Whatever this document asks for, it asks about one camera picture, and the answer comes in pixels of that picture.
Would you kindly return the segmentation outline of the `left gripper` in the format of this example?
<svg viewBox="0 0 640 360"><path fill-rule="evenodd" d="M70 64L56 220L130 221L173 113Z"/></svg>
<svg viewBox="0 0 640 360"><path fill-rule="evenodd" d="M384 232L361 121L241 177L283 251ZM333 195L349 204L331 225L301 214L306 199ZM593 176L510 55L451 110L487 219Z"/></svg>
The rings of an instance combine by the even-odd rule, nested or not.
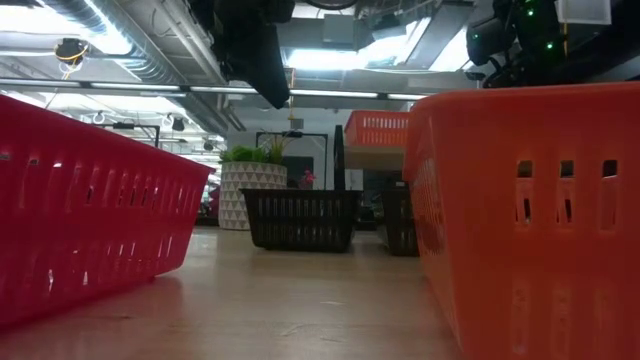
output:
<svg viewBox="0 0 640 360"><path fill-rule="evenodd" d="M189 0L190 15L212 37L210 48L228 62L231 78L276 109L290 97L277 24L290 21L294 8L294 0Z"/></svg>

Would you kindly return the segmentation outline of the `orange plastic basket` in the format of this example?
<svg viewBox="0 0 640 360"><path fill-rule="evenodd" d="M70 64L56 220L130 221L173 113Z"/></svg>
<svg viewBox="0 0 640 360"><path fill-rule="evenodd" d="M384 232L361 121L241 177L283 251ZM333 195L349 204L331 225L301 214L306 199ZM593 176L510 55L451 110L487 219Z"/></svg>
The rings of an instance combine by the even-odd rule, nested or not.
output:
<svg viewBox="0 0 640 360"><path fill-rule="evenodd" d="M345 126L351 146L404 147L409 125L408 112L354 110Z"/></svg>
<svg viewBox="0 0 640 360"><path fill-rule="evenodd" d="M415 103L421 259L469 360L640 360L640 82Z"/></svg>

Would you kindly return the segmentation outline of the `red plastic basket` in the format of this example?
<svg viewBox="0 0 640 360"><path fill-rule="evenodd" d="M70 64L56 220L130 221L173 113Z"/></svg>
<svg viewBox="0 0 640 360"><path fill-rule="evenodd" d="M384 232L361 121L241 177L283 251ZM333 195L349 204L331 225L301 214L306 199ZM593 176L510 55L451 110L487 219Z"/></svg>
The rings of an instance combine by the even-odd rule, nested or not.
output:
<svg viewBox="0 0 640 360"><path fill-rule="evenodd" d="M0 95L0 331L179 268L209 173Z"/></svg>

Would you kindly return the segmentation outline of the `long ceiling light bar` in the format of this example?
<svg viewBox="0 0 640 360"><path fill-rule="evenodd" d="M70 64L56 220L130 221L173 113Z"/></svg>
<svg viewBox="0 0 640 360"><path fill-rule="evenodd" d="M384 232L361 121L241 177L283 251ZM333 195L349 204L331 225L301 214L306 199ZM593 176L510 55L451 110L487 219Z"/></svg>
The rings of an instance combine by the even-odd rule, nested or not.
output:
<svg viewBox="0 0 640 360"><path fill-rule="evenodd" d="M113 90L132 92L154 92L154 93L211 93L211 94L232 94L232 95L257 95L258 92L250 87L232 87L222 85L174 85L174 84L144 84L144 83L121 83L121 82L94 82L94 81L73 81L73 80L51 80L33 78L9 78L0 77L1 86L13 87L34 87L34 88L54 88L54 89L88 89L88 90ZM292 96L303 97L328 97L328 98L349 98L349 99L371 99L389 101L417 101L431 93L411 94L411 93L382 93L366 91L344 91L344 90L316 90L316 89L291 89Z"/></svg>

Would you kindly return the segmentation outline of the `green plant in patterned pot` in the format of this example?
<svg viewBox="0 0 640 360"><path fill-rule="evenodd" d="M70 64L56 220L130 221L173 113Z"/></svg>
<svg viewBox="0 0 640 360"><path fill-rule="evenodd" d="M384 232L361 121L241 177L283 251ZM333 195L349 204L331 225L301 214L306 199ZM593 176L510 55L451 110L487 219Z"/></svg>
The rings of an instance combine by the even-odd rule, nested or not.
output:
<svg viewBox="0 0 640 360"><path fill-rule="evenodd" d="M284 189L288 171L282 164L287 140L272 135L254 147L236 145L220 153L218 221L222 229L248 231L242 189Z"/></svg>

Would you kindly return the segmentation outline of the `black rectangular frame stand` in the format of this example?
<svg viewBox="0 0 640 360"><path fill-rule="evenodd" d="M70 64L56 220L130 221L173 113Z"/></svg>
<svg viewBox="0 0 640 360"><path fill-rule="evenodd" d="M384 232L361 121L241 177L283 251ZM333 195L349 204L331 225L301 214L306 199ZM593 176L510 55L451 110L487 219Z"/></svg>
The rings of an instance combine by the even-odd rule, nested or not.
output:
<svg viewBox="0 0 640 360"><path fill-rule="evenodd" d="M299 130L288 130L288 131L258 131L255 133L255 146L258 147L260 145L260 137L263 135L269 136L280 136L283 138L303 138L303 137L317 137L324 140L324 178L323 178L323 189L327 189L327 173L328 173L328 159L329 159L329 136L327 134L320 133L305 133Z"/></svg>

